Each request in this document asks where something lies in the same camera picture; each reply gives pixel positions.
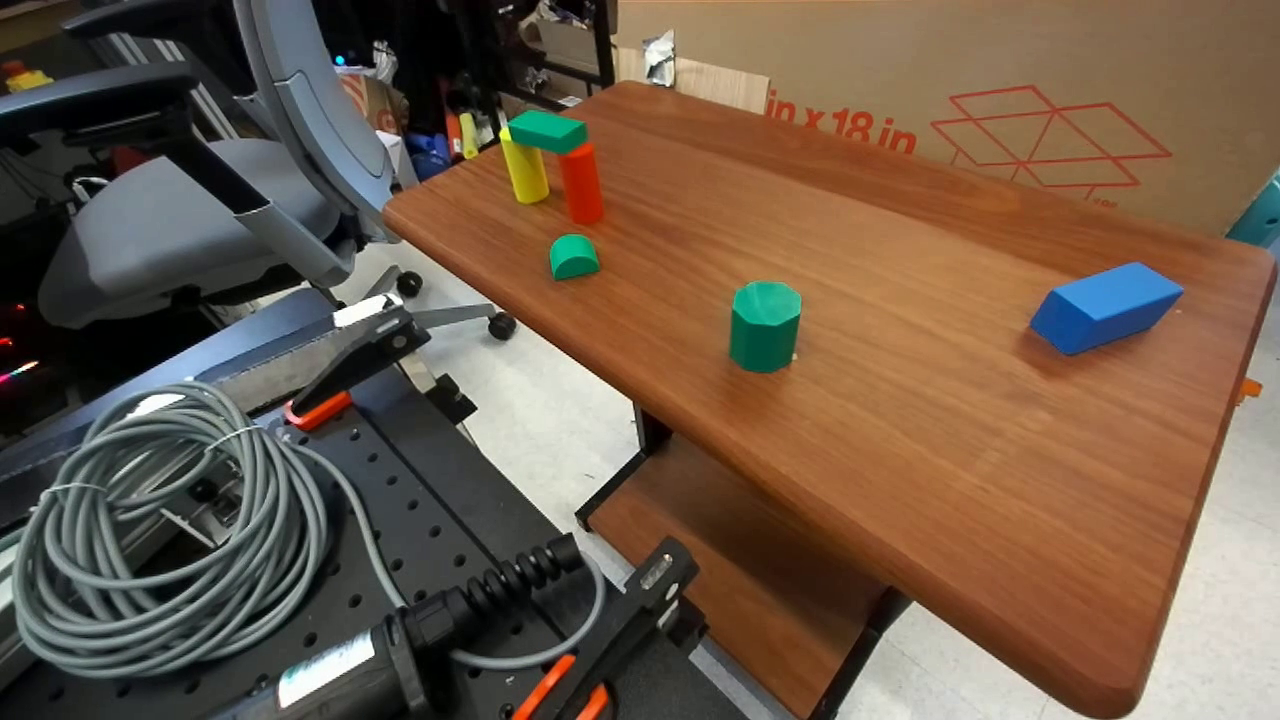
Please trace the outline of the grey office chair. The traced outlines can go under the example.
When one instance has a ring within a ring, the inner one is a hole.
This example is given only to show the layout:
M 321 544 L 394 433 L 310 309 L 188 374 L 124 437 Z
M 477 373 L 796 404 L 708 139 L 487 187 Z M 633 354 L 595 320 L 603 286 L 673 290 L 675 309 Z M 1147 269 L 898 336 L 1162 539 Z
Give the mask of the grey office chair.
M 330 62 L 314 0 L 226 0 L 261 136 L 192 131 L 188 62 L 124 62 L 5 101 L 5 139 L 58 131 L 68 145 L 147 139 L 68 219 L 31 303 L 52 328 L 138 320 L 184 301 L 265 297 L 308 281 L 330 286 L 355 252 L 388 240 L 400 193 L 375 122 Z

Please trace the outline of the brown wooden table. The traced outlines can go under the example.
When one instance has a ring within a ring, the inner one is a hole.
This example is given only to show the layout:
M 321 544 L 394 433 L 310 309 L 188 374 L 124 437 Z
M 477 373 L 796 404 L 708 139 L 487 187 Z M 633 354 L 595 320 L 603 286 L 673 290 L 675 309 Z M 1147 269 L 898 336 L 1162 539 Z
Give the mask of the brown wooden table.
M 644 85 L 580 117 L 595 274 L 550 281 L 563 212 L 515 203 L 497 155 L 394 196 L 390 230 L 1058 705 L 1133 710 L 1273 256 Z M 1117 262 L 1182 297 L 1133 341 L 1049 347 L 1041 301 Z M 802 301 L 781 373 L 728 354 L 746 281 Z

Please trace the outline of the green half-round block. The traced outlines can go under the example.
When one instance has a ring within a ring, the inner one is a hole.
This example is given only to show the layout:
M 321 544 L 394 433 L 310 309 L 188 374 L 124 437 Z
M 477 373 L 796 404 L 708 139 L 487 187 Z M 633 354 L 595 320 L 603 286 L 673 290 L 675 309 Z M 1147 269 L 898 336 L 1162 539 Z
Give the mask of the green half-round block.
M 598 269 L 598 252 L 584 230 L 563 230 L 548 244 L 548 270 L 556 281 L 580 281 Z

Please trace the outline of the large cardboard box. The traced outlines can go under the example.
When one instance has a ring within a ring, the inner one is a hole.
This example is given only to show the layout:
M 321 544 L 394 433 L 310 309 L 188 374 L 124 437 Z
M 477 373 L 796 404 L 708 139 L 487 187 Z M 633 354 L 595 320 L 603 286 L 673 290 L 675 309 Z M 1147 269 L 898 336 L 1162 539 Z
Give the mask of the large cardboard box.
M 1280 169 L 1280 0 L 615 0 L 834 139 L 1224 230 Z

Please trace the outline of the green rectangular bar block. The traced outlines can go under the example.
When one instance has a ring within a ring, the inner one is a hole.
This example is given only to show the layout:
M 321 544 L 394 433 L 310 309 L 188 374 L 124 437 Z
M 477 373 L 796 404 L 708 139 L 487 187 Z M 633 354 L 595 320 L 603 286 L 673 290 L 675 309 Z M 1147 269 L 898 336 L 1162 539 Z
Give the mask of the green rectangular bar block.
M 587 122 L 577 117 L 528 109 L 506 119 L 515 145 L 533 145 L 545 151 L 577 151 L 587 139 Z

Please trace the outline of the green octagonal block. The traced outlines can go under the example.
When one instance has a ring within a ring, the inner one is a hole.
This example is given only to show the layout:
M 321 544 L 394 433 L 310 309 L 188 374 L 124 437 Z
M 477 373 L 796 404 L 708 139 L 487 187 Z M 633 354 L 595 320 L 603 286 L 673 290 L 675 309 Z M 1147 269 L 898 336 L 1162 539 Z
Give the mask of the green octagonal block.
M 781 373 L 796 354 L 802 301 L 793 284 L 746 281 L 733 297 L 728 354 L 742 373 Z

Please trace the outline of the blue rectangular block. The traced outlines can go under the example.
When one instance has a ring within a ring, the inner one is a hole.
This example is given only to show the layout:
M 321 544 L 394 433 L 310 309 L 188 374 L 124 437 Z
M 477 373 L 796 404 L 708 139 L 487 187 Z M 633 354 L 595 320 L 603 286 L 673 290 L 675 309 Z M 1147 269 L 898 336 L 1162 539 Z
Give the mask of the blue rectangular block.
M 1031 331 L 1049 347 L 1081 354 L 1147 331 L 1181 297 L 1182 286 L 1157 269 L 1117 262 L 1053 286 L 1031 314 Z

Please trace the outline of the yellow round rod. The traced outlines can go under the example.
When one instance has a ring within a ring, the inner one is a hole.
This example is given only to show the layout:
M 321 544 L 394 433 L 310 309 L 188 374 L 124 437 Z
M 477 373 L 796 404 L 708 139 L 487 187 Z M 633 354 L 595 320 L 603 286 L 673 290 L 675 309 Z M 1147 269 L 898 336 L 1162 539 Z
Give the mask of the yellow round rod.
M 533 145 L 518 145 L 512 131 L 501 131 L 501 155 L 518 203 L 538 203 L 550 196 L 545 155 Z

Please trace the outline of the red round rod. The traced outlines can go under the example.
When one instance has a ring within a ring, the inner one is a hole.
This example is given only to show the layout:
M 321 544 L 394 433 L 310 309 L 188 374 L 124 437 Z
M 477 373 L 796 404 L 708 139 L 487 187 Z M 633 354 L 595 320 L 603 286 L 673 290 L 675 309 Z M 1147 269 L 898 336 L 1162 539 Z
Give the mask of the red round rod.
M 595 147 L 580 145 L 561 155 L 563 203 L 577 225 L 595 225 L 603 214 Z

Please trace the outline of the black orange clamp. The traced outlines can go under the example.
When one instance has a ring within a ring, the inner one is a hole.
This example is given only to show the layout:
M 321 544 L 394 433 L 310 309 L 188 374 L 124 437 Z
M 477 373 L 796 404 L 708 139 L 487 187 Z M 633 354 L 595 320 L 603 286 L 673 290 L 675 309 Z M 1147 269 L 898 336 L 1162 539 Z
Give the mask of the black orange clamp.
M 695 571 L 699 564 L 675 534 L 658 539 L 595 629 L 533 683 L 512 720 L 608 720 L 620 672 L 650 634 L 675 634 L 682 624 L 682 588 Z
M 361 336 L 350 336 L 323 367 L 321 374 L 299 388 L 284 404 L 284 425 L 295 433 L 314 433 L 327 421 L 344 415 L 350 407 L 350 388 L 407 352 L 422 347 L 429 331 L 407 314 L 390 310 L 388 320 L 375 320 Z

